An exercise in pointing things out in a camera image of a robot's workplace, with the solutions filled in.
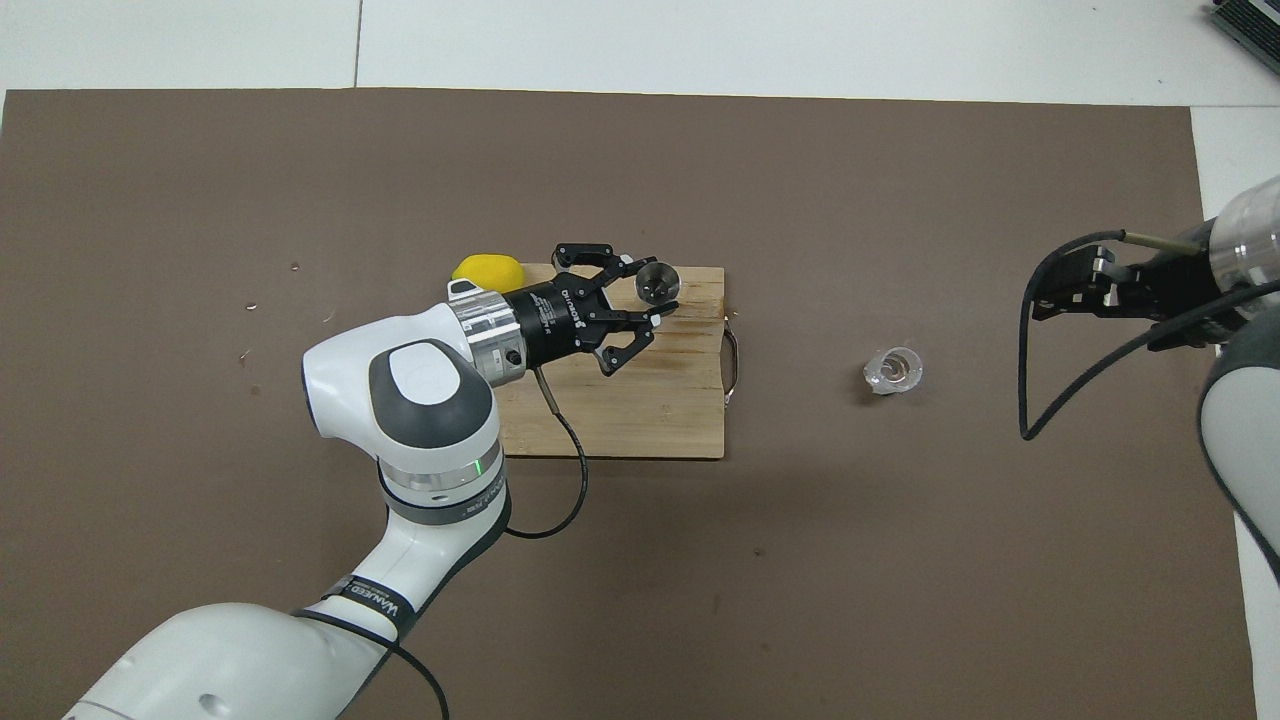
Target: black strap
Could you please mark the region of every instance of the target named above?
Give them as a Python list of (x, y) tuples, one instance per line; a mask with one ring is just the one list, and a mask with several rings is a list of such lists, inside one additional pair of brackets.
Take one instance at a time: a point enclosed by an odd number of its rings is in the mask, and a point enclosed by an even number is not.
[(369, 578), (347, 575), (324, 594), (324, 597), (333, 596), (344, 597), (379, 612), (396, 625), (396, 633), (399, 638), (408, 634), (413, 623), (417, 621), (417, 612), (408, 598)]

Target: black cable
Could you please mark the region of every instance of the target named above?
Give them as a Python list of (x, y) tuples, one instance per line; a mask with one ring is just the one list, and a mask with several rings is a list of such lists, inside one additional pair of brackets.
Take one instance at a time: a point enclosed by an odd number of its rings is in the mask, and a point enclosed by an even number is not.
[(556, 404), (556, 397), (552, 396), (552, 388), (547, 384), (547, 378), (543, 377), (541, 368), (534, 368), (534, 377), (538, 378), (538, 387), (543, 391), (543, 398), (547, 400), (547, 407), (552, 411), (552, 415), (561, 421), (564, 427), (564, 432), (568, 433), (568, 438), (573, 441), (573, 448), (577, 450), (577, 462), (582, 466), (582, 484), (577, 491), (577, 502), (573, 503), (573, 510), (570, 510), (568, 515), (559, 521), (558, 525), (549, 530), (543, 530), (539, 533), (526, 533), (524, 530), (517, 530), (512, 527), (507, 527), (506, 533), (524, 539), (543, 539), (554, 536), (556, 533), (563, 530), (577, 518), (577, 512), (582, 509), (582, 503), (586, 502), (586, 452), (582, 450), (582, 443), (577, 439), (577, 433), (573, 432), (573, 427), (568, 424), (564, 415), (561, 415), (559, 406)]
[(440, 717), (443, 720), (449, 720), (449, 701), (444, 698), (444, 688), (440, 687), (440, 682), (436, 680), (435, 675), (433, 675), (431, 671), (426, 669), (426, 665), (422, 665), (422, 661), (413, 657), (413, 653), (401, 647), (398, 642), (392, 642), (379, 635), (378, 633), (366, 630), (365, 628), (361, 628), (360, 625), (355, 625), (346, 620), (339, 620), (338, 618), (334, 618), (332, 615), (323, 615), (320, 612), (312, 612), (310, 610), (297, 610), (293, 612), (293, 616), (306, 618), (308, 620), (315, 620), (316, 623), (333, 625), (334, 628), (338, 628), (340, 630), (347, 630), (353, 635), (360, 635), (366, 641), (374, 644), (379, 644), (387, 651), (399, 656), (401, 660), (408, 662), (410, 667), (417, 670), (417, 673), (422, 675), (422, 679), (426, 680), (429, 685), (431, 685), (431, 691), (435, 693), (435, 700), (436, 702), (440, 703)]
[(1023, 293), (1021, 316), (1019, 318), (1018, 323), (1018, 430), (1021, 434), (1023, 439), (1028, 441), (1034, 439), (1036, 436), (1038, 436), (1041, 430), (1044, 429), (1044, 425), (1047, 425), (1048, 421), (1053, 419), (1053, 415), (1056, 415), (1057, 411), (1061, 410), (1062, 406), (1066, 405), (1066, 402), (1071, 400), (1071, 397), (1074, 397), (1076, 392), (1080, 391), (1080, 388), (1088, 384), (1093, 378), (1102, 374), (1103, 370), (1106, 370), (1111, 365), (1115, 365), (1116, 361), (1119, 361), (1125, 355), (1129, 355), (1134, 350), (1138, 350), (1139, 347), (1143, 347), (1151, 342), (1185, 331), (1187, 328), (1194, 325), (1196, 323), (1199, 323), (1204, 318), (1212, 318), (1219, 313), (1230, 310), (1239, 305), (1244, 305), (1245, 302), (1262, 297), (1263, 295), (1270, 295), (1272, 292), (1280, 291), (1280, 281), (1271, 281), (1268, 283), (1263, 283), (1256, 287), (1233, 291), (1224, 295), (1222, 297), (1219, 297), (1217, 300), (1206, 302), (1199, 307), (1188, 310), (1181, 315), (1176, 315), (1169, 320), (1165, 320), (1164, 323), (1152, 327), (1149, 331), (1142, 333), (1140, 336), (1112, 350), (1105, 357), (1091, 365), (1089, 369), (1080, 373), (1078, 378), (1071, 380), (1071, 384), (1066, 386), (1066, 389), (1064, 389), (1061, 393), (1059, 393), (1057, 397), (1053, 398), (1053, 402), (1048, 404), (1048, 407), (1044, 410), (1043, 414), (1041, 414), (1039, 419), (1037, 419), (1036, 423), (1030, 428), (1028, 428), (1027, 427), (1027, 336), (1028, 336), (1028, 324), (1030, 322), (1030, 309), (1036, 301), (1036, 292), (1039, 290), (1039, 283), (1043, 279), (1044, 273), (1048, 272), (1048, 268), (1059, 258), (1066, 255), (1073, 250), (1076, 250), (1078, 247), (1106, 240), (1124, 241), (1124, 237), (1125, 237), (1124, 231), (1107, 231), (1107, 232), (1087, 234), (1084, 237), (1073, 240), (1071, 242), (1068, 242), (1066, 245), (1059, 247), (1057, 250), (1051, 252), (1047, 258), (1044, 258), (1044, 260), (1042, 260), (1041, 264), (1036, 268), (1036, 272), (1032, 273), (1030, 279), (1027, 281), (1027, 291)]

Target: metal handle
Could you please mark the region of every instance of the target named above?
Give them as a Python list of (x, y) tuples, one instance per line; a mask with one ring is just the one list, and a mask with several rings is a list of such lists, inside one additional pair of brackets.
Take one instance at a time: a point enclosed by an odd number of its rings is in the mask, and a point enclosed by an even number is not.
[(730, 359), (732, 360), (732, 363), (730, 364), (731, 372), (730, 372), (728, 387), (724, 388), (724, 407), (728, 407), (728, 401), (733, 398), (733, 391), (737, 388), (737, 336), (733, 334), (733, 327), (730, 325), (728, 318), (730, 315), (726, 314), (724, 340), (728, 341)]

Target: wooden cutting board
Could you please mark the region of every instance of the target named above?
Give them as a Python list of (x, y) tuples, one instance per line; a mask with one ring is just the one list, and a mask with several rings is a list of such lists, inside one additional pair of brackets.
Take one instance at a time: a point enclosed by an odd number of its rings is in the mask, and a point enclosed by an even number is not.
[[(544, 368), (561, 413), (590, 456), (724, 456), (724, 268), (676, 270), (681, 279), (680, 307), (663, 318), (653, 345), (612, 378), (600, 374), (589, 354)], [(549, 281), (554, 274), (552, 265), (525, 264), (526, 284)], [(636, 296), (635, 278), (614, 282), (607, 293), (620, 310), (646, 309)], [(623, 346), (630, 340), (630, 333), (618, 333), (607, 343)], [(573, 443), (547, 409), (532, 373), (495, 392), (507, 455), (575, 455)]]

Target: yellow sponge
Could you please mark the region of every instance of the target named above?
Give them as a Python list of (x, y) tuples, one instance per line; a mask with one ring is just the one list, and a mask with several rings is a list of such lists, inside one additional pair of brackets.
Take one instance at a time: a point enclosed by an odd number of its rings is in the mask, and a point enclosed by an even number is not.
[(511, 292), (525, 287), (525, 269), (511, 255), (467, 255), (453, 270), (453, 279), (467, 278), (477, 287)]

